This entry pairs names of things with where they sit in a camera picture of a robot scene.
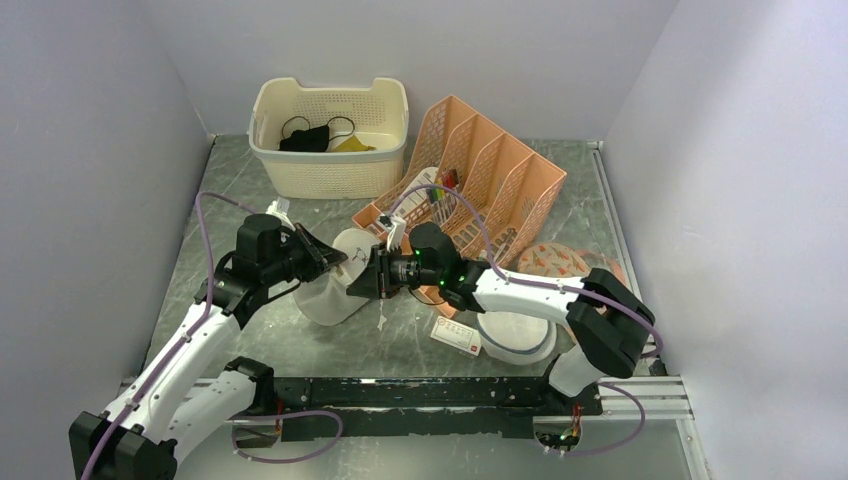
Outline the white mesh laundry bag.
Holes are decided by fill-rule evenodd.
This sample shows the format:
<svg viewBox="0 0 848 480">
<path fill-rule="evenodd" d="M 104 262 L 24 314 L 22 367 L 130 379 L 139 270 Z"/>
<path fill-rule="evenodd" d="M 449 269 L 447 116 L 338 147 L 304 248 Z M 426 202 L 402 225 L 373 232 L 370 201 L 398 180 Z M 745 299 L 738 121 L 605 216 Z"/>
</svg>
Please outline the white mesh laundry bag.
<svg viewBox="0 0 848 480">
<path fill-rule="evenodd" d="M 379 243 L 380 239 L 367 230 L 349 228 L 339 233 L 332 247 L 345 253 L 348 259 L 294 292 L 300 312 L 315 324 L 334 326 L 364 306 L 368 302 L 366 298 L 348 296 L 346 289 L 364 272 L 371 247 Z"/>
</svg>

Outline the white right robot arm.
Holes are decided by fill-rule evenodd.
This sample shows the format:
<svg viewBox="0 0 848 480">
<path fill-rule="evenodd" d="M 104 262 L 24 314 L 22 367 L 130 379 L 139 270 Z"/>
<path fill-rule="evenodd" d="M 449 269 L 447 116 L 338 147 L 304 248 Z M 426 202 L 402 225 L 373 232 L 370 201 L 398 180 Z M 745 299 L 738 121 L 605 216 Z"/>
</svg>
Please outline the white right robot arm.
<svg viewBox="0 0 848 480">
<path fill-rule="evenodd" d="M 632 377 L 648 338 L 657 334 L 652 312 L 607 270 L 559 279 L 509 272 L 461 256 L 432 222 L 414 227 L 409 242 L 408 254 L 373 246 L 347 295 L 389 299 L 402 288 L 434 286 L 460 311 L 521 314 L 570 328 L 576 346 L 552 363 L 539 389 L 550 413 L 565 413 L 585 387 L 604 377 Z"/>
</svg>

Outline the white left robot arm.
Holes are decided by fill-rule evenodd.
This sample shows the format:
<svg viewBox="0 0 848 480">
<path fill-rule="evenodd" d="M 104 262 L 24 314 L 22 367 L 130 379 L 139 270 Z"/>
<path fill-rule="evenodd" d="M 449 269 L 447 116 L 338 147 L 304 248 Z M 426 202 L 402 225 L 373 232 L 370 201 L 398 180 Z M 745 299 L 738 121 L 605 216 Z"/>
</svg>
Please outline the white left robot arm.
<svg viewBox="0 0 848 480">
<path fill-rule="evenodd" d="M 296 290 L 342 264 L 347 254 L 301 224 L 247 216 L 235 248 L 216 264 L 181 327 L 141 375 L 99 414 L 82 412 L 69 429 L 79 479 L 171 479 L 179 463 L 230 418 L 278 413 L 272 367 L 246 357 L 229 362 L 200 395 L 199 376 L 253 315 L 273 302 L 272 287 Z"/>
</svg>

